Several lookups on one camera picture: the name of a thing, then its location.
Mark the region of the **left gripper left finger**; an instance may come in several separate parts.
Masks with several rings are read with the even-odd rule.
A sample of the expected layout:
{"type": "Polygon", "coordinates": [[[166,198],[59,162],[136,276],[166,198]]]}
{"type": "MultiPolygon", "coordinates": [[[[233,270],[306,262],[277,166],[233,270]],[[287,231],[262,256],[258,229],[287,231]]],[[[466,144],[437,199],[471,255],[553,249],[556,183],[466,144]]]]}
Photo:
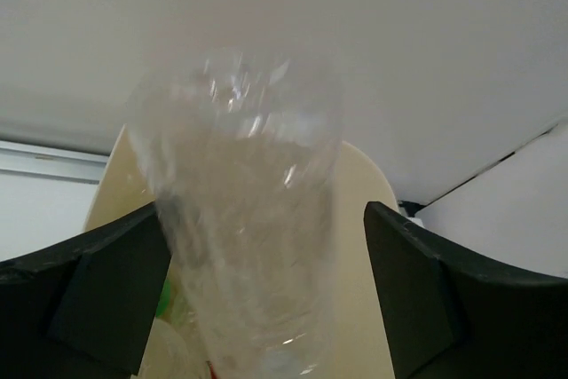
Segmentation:
{"type": "Polygon", "coordinates": [[[3,261],[1,376],[137,374],[169,266],[152,203],[3,261]]]}

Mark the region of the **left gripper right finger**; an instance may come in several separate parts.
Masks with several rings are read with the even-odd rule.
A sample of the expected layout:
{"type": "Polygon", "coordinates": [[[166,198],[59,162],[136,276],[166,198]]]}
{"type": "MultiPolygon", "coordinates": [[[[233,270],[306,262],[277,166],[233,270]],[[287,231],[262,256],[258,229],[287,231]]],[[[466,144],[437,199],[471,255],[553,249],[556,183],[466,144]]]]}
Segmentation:
{"type": "Polygon", "coordinates": [[[378,201],[364,227],[397,378],[566,377],[566,279],[480,255],[378,201]]]}

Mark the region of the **clear bottle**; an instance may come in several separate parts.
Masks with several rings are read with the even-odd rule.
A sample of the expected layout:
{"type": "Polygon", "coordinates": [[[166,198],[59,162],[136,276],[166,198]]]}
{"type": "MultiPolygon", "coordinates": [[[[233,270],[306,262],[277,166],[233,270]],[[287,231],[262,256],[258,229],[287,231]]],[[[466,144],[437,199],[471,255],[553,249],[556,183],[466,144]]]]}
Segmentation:
{"type": "Polygon", "coordinates": [[[188,351],[182,336],[166,321],[154,319],[139,371],[131,378],[210,378],[209,368],[188,351]]]}
{"type": "Polygon", "coordinates": [[[146,75],[126,128],[220,378],[319,378],[332,340],[340,79],[222,49],[146,75]]]}

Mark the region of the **green plastic bottle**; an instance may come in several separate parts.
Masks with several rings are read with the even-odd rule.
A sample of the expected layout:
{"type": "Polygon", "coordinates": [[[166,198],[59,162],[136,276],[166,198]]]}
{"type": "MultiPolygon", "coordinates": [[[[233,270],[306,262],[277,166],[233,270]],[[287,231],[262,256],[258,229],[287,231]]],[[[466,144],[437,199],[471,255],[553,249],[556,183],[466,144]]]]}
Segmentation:
{"type": "Polygon", "coordinates": [[[156,306],[154,314],[156,318],[160,318],[168,310],[171,299],[171,290],[172,290],[171,279],[166,278],[165,281],[163,282],[162,291],[159,297],[158,304],[156,306]]]}

